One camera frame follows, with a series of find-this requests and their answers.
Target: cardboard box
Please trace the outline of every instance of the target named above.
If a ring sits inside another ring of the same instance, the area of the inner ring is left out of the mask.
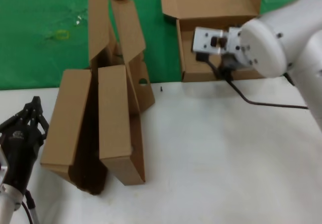
[[[123,0],[113,8],[122,50],[108,0],[89,0],[90,69],[64,72],[41,158],[44,168],[90,194],[104,189],[106,166],[125,185],[145,181],[140,112],[154,104],[143,61],[145,41],[134,2]],[[140,79],[148,84],[141,86]]]
[[[261,0],[162,0],[163,13],[176,19],[182,81],[216,80],[210,67],[197,62],[196,55],[191,52],[196,27],[228,30],[240,26],[259,14],[260,5]],[[221,57],[212,55],[210,60],[219,66]],[[236,80],[262,78],[255,70],[239,70],[233,77]]]
[[[100,160],[124,185],[145,182],[139,105],[126,66],[99,68]]]
[[[104,189],[107,174],[98,158],[98,117],[98,88],[91,71],[66,70],[40,163],[90,194]]]
[[[111,0],[113,15],[119,34],[123,60],[129,71],[141,112],[155,103],[144,62],[146,48],[143,32],[133,0]]]

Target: flattened cardboard box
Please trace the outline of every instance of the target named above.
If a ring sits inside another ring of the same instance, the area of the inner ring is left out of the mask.
[[[137,33],[134,34],[131,30],[127,30],[125,35],[131,38],[133,35],[137,36]],[[120,48],[109,19],[108,0],[89,0],[90,70],[66,70],[64,72],[41,158],[41,165],[79,189],[91,194],[99,194],[103,190],[107,173],[106,167],[99,160],[99,68],[124,64],[120,58],[115,56],[118,54],[120,54]],[[135,83],[138,84],[139,81],[134,82],[132,79],[140,79],[140,73],[144,71],[144,67],[146,70],[145,64],[142,66],[142,63],[144,63],[142,56],[143,54],[140,53],[139,56],[134,57],[139,58],[141,64],[134,63],[127,66],[129,69],[133,68],[132,74],[127,76],[126,81],[131,89],[134,89]],[[148,79],[147,72],[143,77]],[[138,97],[134,90],[129,93],[133,107],[130,106],[129,108],[131,128],[128,131],[131,132],[131,136],[135,136],[131,142],[132,145],[137,146],[136,153],[142,153],[142,156],[143,149],[140,150],[142,144],[139,144],[140,139],[142,139],[139,112],[146,110],[154,103],[154,96],[152,91],[148,90],[149,88],[150,84],[145,88],[147,90],[143,92],[138,90]],[[124,180],[125,184],[142,183],[144,182],[144,164],[141,162],[143,158],[140,158],[140,156],[132,154],[121,162],[112,161],[114,167],[111,169],[118,168],[118,164],[122,166],[124,163],[129,163],[126,160],[130,159],[135,167],[140,169],[139,181],[135,174],[128,177],[119,177]]]
[[[124,65],[99,68],[100,160],[124,185],[145,182],[139,105]]]
[[[120,39],[123,60],[133,83],[141,112],[155,103],[146,64],[146,48],[140,20],[133,0],[111,0],[113,15]]]
[[[228,30],[238,27],[256,17],[261,0],[162,0],[163,13],[175,18],[181,60],[182,81],[202,82],[216,80],[210,67],[196,61],[191,52],[196,27]],[[210,56],[210,61],[219,66],[221,57]],[[238,70],[235,80],[258,79],[262,76],[255,70]]]
[[[125,64],[130,82],[136,92],[140,111],[144,112],[155,103],[146,64],[144,62],[145,40],[133,0],[111,0],[119,34],[116,41],[108,14],[108,0],[89,0],[89,55],[95,76],[98,68]]]
[[[90,70],[64,72],[40,161],[90,194],[102,192],[107,173],[98,158],[97,90]]]

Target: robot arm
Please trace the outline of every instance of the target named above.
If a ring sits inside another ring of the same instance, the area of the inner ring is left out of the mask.
[[[235,69],[254,68],[268,78],[288,73],[322,130],[321,8],[322,0],[296,0],[228,32],[197,28],[192,49],[232,54]]]

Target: green backdrop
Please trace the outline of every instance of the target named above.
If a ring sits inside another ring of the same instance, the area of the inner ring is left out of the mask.
[[[263,0],[262,13],[292,0]],[[177,33],[160,0],[135,0],[150,80],[181,80]],[[0,0],[0,89],[58,87],[67,68],[88,66],[88,0]]]

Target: white surface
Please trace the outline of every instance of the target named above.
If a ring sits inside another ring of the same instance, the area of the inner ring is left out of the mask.
[[[287,61],[276,34],[259,19],[252,19],[241,27],[240,43],[253,67],[268,78],[286,73]]]
[[[15,211],[15,203],[7,195],[0,193],[0,224],[9,224]]]
[[[275,35],[283,34],[279,42],[285,51],[287,63],[294,63],[309,38],[322,30],[321,8],[322,0],[295,0],[259,18]]]
[[[303,104],[282,78],[237,85],[252,100]],[[41,223],[321,223],[322,134],[308,111],[248,105],[224,82],[152,87],[146,184],[109,176],[90,196],[37,162],[29,189]],[[34,95],[50,120],[57,89],[0,92],[0,122]],[[12,223],[27,221],[22,208],[14,213]]]
[[[315,33],[289,71],[322,131],[322,30]]]

